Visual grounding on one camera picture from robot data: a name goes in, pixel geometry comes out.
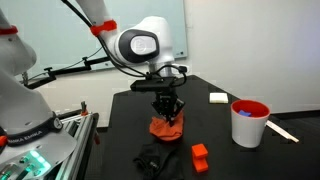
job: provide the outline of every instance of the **black cable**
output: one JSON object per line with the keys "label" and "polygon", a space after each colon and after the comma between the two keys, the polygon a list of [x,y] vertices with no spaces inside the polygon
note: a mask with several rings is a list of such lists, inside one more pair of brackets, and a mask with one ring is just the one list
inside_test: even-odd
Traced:
{"label": "black cable", "polygon": [[76,62],[76,63],[74,63],[74,64],[72,64],[72,65],[70,65],[70,66],[68,66],[68,67],[65,67],[65,68],[62,68],[62,69],[57,69],[56,71],[69,69],[69,68],[71,68],[71,67],[73,67],[73,66],[75,66],[75,65],[78,65],[78,64],[82,63],[83,61],[84,61],[84,59],[82,59],[81,61]]}
{"label": "black cable", "polygon": [[44,75],[46,75],[46,74],[47,74],[47,73],[40,73],[40,74],[35,75],[35,76],[33,76],[32,78],[28,79],[28,81],[31,81],[31,80],[33,80],[33,79],[35,79],[35,78],[39,77],[39,76],[44,76]]}
{"label": "black cable", "polygon": [[94,55],[96,55],[99,51],[101,51],[102,47],[100,47],[95,53],[91,54],[89,57],[87,57],[87,59],[93,57]]}
{"label": "black cable", "polygon": [[159,72],[160,72],[162,69],[166,68],[166,67],[174,68],[174,69],[178,70],[179,72],[182,72],[181,74],[183,75],[183,82],[180,83],[180,84],[172,85],[172,87],[179,87],[179,86],[184,85],[184,84],[187,82],[186,73],[184,73],[184,72],[182,71],[182,69],[180,69],[179,67],[174,66],[174,65],[164,65],[164,66],[162,66],[160,69],[158,69],[157,71],[155,71],[155,72],[153,72],[153,73],[151,73],[151,74],[159,74]]}
{"label": "black cable", "polygon": [[80,17],[80,19],[87,24],[87,26],[91,27],[90,21],[83,16],[68,0],[61,0],[63,3],[65,3],[76,15]]}
{"label": "black cable", "polygon": [[[129,75],[129,76],[133,76],[133,77],[147,77],[146,74],[144,74],[144,73],[142,73],[142,72],[140,72],[140,71],[137,71],[137,70],[135,70],[135,69],[133,69],[133,68],[131,68],[131,67],[128,67],[127,65],[125,65],[125,64],[122,63],[122,62],[117,61],[116,58],[113,56],[113,54],[110,52],[108,46],[107,46],[107,45],[105,44],[105,42],[102,40],[101,36],[98,36],[97,38],[98,38],[99,42],[101,43],[101,45],[102,45],[102,47],[103,47],[103,50],[106,52],[107,55],[110,56],[111,63],[112,63],[112,64],[114,65],[114,67],[116,67],[119,71],[121,71],[122,73],[127,74],[127,75]],[[134,71],[134,72],[136,72],[136,73],[138,73],[138,74],[141,74],[141,75],[134,75],[134,74],[128,73],[128,72],[126,72],[126,71],[124,71],[124,70],[121,69],[121,68],[123,68],[123,67],[128,68],[128,69],[130,69],[130,70],[132,70],[132,71]]]}
{"label": "black cable", "polygon": [[[86,18],[84,15],[82,15],[68,0],[62,0],[62,2],[65,3],[76,15],[78,15],[78,17],[79,17],[81,20],[83,20],[83,21],[87,24],[87,26],[88,26],[89,28],[92,27],[92,24],[87,20],[87,18]],[[97,38],[98,38],[100,44],[102,45],[104,51],[106,52],[106,54],[107,54],[108,56],[110,56],[111,63],[112,63],[112,64],[114,65],[114,67],[116,67],[119,71],[121,71],[121,72],[123,72],[123,73],[125,73],[125,74],[127,74],[127,75],[129,75],[129,76],[134,76],[134,77],[147,77],[146,74],[144,74],[144,73],[142,73],[142,72],[140,72],[140,71],[137,71],[137,70],[135,70],[135,69],[127,66],[127,65],[124,64],[123,62],[120,62],[120,61],[119,61],[117,58],[115,58],[115,57],[113,56],[113,54],[110,52],[108,46],[107,46],[107,45],[105,44],[105,42],[102,40],[101,36],[98,36]],[[121,68],[128,68],[128,69],[130,69],[131,71],[134,71],[134,72],[136,72],[136,73],[138,73],[138,74],[140,74],[140,75],[134,75],[134,74],[128,73],[128,72],[122,70]]]}

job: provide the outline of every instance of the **orange object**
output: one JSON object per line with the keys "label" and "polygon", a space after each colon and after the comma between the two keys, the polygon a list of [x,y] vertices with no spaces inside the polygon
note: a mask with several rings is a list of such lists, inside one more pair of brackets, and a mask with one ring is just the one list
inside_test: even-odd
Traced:
{"label": "orange object", "polygon": [[192,157],[193,166],[196,169],[197,173],[201,173],[207,171],[209,169],[209,165],[207,163],[206,158],[197,159],[194,156]]}
{"label": "orange object", "polygon": [[0,146],[5,146],[7,144],[7,137],[0,136]]}
{"label": "orange object", "polygon": [[86,115],[88,115],[89,113],[88,113],[88,111],[86,110],[85,112],[81,112],[81,116],[86,116]]}
{"label": "orange object", "polygon": [[173,141],[182,136],[183,131],[183,111],[181,111],[173,121],[173,126],[164,119],[152,117],[149,131],[152,135],[163,141]]}
{"label": "orange object", "polygon": [[197,144],[192,146],[191,148],[192,148],[192,155],[196,159],[202,159],[208,156],[208,150],[203,144]]}
{"label": "orange object", "polygon": [[98,36],[101,31],[112,31],[117,29],[117,23],[114,20],[105,21],[101,26],[91,26],[90,30],[94,36]]}

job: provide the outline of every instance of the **black tabletop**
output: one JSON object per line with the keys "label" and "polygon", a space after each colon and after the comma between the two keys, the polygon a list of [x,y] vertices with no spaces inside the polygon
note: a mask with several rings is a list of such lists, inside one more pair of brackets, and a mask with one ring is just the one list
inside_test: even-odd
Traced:
{"label": "black tabletop", "polygon": [[[177,88],[184,108],[184,134],[177,156],[185,179],[320,179],[320,139],[285,121],[274,122],[300,139],[288,141],[266,127],[262,142],[254,149],[232,141],[230,104],[238,98],[228,94],[229,104],[210,104],[210,92],[224,92],[197,76]],[[131,91],[114,95],[102,177],[135,180],[142,174],[133,163],[143,144],[155,142],[149,133],[151,117],[157,115],[150,103],[153,93]],[[209,171],[198,174],[192,166],[191,146],[203,143],[209,151]]]}

